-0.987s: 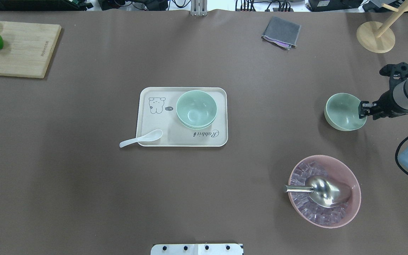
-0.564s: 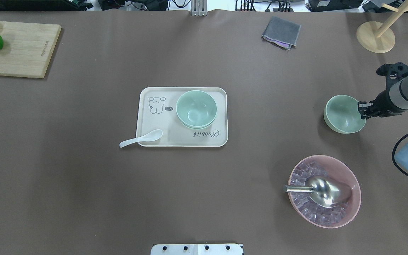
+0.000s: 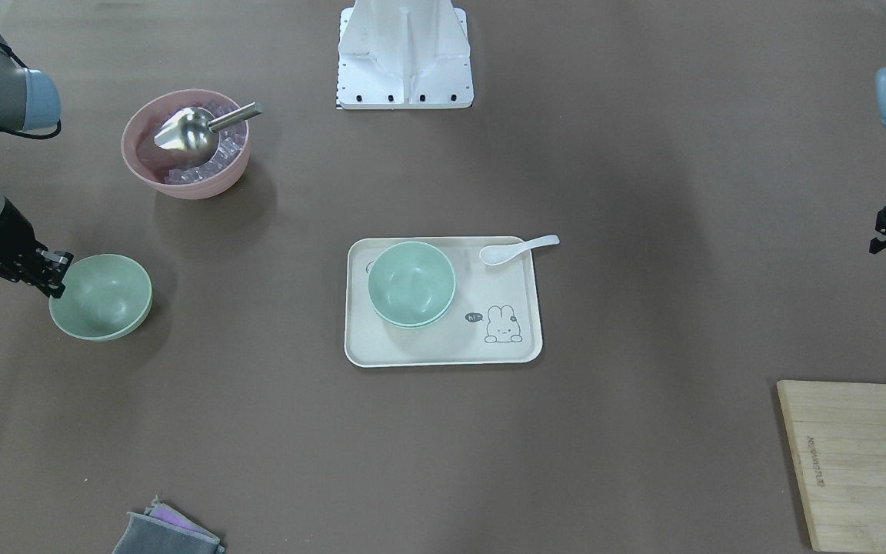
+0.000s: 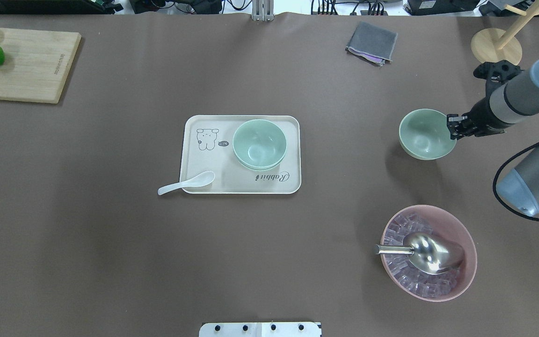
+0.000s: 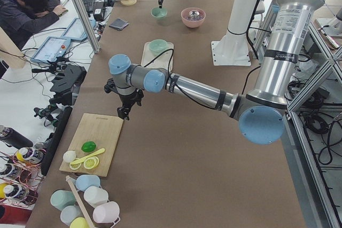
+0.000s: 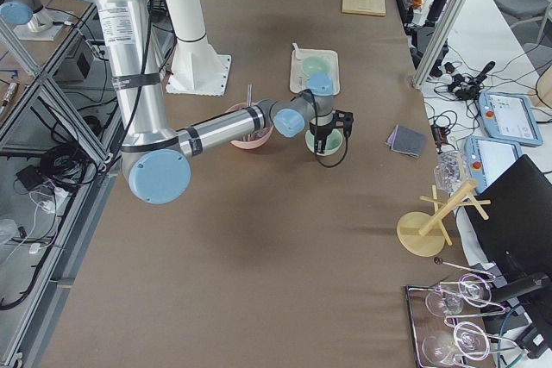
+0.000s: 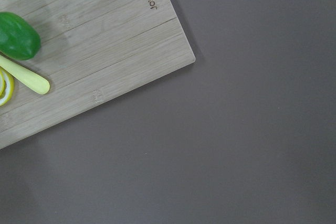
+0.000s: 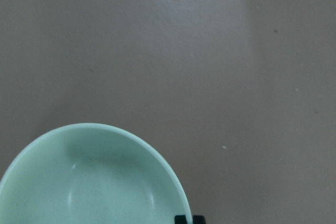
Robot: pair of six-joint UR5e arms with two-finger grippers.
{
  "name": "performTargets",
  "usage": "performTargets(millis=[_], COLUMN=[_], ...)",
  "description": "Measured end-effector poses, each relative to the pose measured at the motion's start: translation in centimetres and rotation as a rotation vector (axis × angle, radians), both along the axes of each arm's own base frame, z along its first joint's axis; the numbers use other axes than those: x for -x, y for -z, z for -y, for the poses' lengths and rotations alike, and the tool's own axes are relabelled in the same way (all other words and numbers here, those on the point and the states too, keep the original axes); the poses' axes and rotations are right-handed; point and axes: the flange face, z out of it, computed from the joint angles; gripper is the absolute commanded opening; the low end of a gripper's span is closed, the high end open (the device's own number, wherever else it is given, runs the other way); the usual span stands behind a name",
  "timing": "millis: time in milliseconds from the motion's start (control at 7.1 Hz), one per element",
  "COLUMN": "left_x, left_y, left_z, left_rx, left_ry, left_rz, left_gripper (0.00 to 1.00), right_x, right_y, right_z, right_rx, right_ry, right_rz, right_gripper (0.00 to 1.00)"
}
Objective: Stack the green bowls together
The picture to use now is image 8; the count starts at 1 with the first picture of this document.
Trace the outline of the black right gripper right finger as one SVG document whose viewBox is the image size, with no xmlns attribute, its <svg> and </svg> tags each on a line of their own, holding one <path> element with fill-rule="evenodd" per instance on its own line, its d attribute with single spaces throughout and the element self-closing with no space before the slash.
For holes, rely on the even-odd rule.
<svg viewBox="0 0 336 224">
<path fill-rule="evenodd" d="M 205 217 L 202 215 L 194 215 L 193 224 L 205 224 Z"/>
</svg>

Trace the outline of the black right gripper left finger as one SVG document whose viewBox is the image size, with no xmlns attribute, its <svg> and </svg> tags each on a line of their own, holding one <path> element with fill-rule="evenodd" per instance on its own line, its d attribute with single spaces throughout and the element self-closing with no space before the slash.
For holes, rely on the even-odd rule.
<svg viewBox="0 0 336 224">
<path fill-rule="evenodd" d="M 176 215 L 174 217 L 175 224 L 187 224 L 186 216 L 185 215 Z"/>
</svg>

